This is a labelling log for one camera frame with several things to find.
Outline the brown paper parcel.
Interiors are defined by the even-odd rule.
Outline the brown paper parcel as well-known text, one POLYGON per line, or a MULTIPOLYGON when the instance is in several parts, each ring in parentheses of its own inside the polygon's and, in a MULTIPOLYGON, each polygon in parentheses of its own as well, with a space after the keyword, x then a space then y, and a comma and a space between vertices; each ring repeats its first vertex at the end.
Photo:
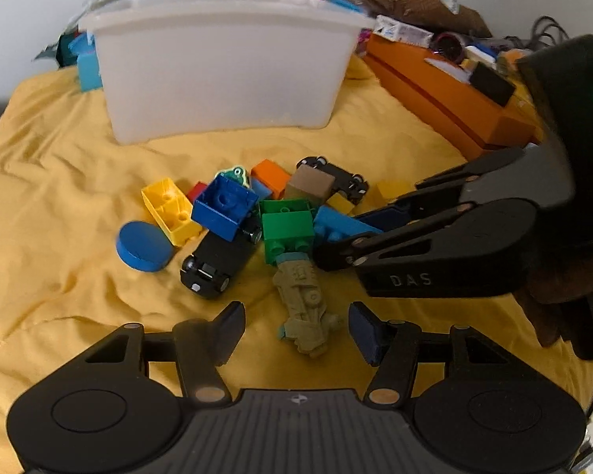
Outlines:
POLYGON ((455 32, 475 38, 490 38, 482 16, 457 0, 361 0, 376 15, 393 18, 432 32, 455 32))

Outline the dark blue hollow block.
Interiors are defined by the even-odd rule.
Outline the dark blue hollow block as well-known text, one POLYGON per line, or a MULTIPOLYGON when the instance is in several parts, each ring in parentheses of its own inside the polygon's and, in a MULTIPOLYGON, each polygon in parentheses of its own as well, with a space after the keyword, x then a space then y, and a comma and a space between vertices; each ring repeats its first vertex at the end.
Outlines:
POLYGON ((191 219, 232 242, 258 200, 249 188, 224 175, 217 175, 195 199, 191 219))

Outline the small red block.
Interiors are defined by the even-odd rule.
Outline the small red block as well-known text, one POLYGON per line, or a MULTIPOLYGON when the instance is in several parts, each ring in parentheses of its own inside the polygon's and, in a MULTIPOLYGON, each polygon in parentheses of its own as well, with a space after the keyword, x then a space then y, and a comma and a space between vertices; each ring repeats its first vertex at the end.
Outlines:
POLYGON ((203 182, 197 182, 190 190, 186 193, 186 197, 191 203, 194 203, 196 199, 202 194, 202 192, 208 187, 208 184, 203 182))

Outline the orange building block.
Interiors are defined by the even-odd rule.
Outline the orange building block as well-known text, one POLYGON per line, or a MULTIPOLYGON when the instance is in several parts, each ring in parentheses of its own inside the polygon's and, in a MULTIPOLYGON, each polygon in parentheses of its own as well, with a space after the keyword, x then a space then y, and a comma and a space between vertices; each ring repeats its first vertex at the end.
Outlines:
POLYGON ((251 169, 251 175, 271 191, 271 196, 275 200, 283 198, 291 178, 289 172, 272 160, 262 160, 251 169))

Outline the light blue card box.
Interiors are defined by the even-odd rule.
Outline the light blue card box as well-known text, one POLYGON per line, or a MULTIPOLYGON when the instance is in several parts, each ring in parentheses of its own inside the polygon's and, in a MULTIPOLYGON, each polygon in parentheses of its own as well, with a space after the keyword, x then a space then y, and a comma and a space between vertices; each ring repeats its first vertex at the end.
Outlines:
POLYGON ((102 80, 94 37, 88 33, 82 33, 70 42, 68 48, 77 59, 81 91, 100 89, 102 80))

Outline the black toy car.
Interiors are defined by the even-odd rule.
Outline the black toy car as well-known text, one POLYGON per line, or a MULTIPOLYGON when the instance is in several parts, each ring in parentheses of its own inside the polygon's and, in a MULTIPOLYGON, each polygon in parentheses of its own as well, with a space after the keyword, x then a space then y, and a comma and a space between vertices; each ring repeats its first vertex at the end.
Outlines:
POLYGON ((239 231, 232 241, 208 232, 179 270, 181 283, 205 299, 216 299, 228 288, 250 260, 261 239, 261 232, 239 231))

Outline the blue round disc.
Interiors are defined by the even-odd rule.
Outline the blue round disc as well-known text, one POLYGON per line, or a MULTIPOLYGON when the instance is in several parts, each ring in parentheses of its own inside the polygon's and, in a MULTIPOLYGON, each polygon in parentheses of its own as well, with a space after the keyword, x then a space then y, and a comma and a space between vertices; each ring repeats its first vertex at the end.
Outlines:
POLYGON ((116 253, 128 267, 154 273, 167 267, 174 255, 174 246, 161 228, 146 222, 126 223, 115 241, 116 253))

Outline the small yellow block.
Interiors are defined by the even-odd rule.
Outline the small yellow block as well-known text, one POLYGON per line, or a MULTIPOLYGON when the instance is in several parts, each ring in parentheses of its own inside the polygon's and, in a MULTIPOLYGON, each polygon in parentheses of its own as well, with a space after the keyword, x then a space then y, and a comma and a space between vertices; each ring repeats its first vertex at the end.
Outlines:
POLYGON ((333 194, 325 201, 325 205, 343 215, 350 215, 355 208, 355 205, 341 193, 333 194))

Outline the green flat base block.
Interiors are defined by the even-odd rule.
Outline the green flat base block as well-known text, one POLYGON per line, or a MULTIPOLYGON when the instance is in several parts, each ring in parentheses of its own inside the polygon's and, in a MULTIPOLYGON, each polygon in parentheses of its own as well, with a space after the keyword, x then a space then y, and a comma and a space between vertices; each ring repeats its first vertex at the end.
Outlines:
POLYGON ((308 212, 311 216, 315 216, 318 212, 316 205, 313 205, 307 199, 266 199, 259 203, 259 208, 261 215, 269 213, 308 212))

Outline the translucent white plastic bin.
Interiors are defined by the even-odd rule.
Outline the translucent white plastic bin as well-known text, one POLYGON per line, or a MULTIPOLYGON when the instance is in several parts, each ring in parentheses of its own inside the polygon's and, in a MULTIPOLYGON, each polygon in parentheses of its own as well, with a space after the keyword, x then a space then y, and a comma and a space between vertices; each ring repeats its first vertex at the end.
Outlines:
POLYGON ((115 139, 327 125, 366 15, 329 0, 119 0, 85 15, 115 139))

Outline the green building block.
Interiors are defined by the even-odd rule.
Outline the green building block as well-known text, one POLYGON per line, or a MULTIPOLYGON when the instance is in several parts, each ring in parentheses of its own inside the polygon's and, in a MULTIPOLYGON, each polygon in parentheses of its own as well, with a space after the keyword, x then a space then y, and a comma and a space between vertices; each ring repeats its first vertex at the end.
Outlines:
POLYGON ((265 213, 262 231, 266 264, 275 264, 286 252, 309 252, 315 236, 309 211, 265 213))

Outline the yellow hollow building block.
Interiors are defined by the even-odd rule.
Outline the yellow hollow building block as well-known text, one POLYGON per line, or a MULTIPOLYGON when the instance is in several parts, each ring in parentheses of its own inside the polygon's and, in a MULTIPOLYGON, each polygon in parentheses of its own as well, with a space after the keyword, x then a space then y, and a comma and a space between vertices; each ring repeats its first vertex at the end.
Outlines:
POLYGON ((141 196, 147 211, 173 246, 182 247, 201 234, 202 226, 191 218, 191 201, 170 178, 144 186, 141 196))

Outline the yellow cloth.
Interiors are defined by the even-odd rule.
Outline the yellow cloth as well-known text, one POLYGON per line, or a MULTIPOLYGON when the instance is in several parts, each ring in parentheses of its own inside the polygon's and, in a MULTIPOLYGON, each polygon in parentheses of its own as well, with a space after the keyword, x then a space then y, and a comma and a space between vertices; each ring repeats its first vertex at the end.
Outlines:
MULTIPOLYGON (((220 374, 239 388, 354 388, 374 370, 346 329, 318 358, 278 339, 285 307, 262 248, 219 301, 179 282, 187 242, 166 270, 131 270, 116 255, 122 226, 149 220, 141 190, 170 178, 186 192, 234 165, 272 160, 293 171, 321 155, 380 181, 423 180, 465 162, 454 147, 400 105, 365 63, 353 57, 332 119, 322 130, 186 134, 143 145, 114 140, 102 90, 82 93, 76 69, 23 81, 0 120, 0 473, 21 473, 5 419, 23 391, 128 322, 168 332, 187 319, 212 320, 223 305, 246 305, 246 332, 220 374)), ((351 270, 319 273, 330 311, 346 316, 363 301, 381 319, 408 320, 429 332, 469 324, 536 368, 583 406, 593 399, 593 362, 570 344, 543 349, 513 297, 485 300, 372 300, 351 270)))

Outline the small white carton box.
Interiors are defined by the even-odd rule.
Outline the small white carton box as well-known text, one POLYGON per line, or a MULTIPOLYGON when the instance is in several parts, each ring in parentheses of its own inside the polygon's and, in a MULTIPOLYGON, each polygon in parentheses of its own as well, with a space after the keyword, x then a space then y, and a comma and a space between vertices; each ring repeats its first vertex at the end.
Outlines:
POLYGON ((432 40, 431 32, 384 15, 376 17, 374 33, 393 43, 404 43, 422 48, 429 48, 432 40))

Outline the light blue flat block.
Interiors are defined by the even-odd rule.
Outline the light blue flat block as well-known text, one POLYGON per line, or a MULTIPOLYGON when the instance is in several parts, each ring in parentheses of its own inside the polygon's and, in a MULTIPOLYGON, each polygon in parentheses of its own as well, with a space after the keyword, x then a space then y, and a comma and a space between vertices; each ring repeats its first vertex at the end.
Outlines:
POLYGON ((381 234, 381 230, 329 207, 320 207, 313 219, 313 232, 329 242, 339 242, 362 233, 381 234))

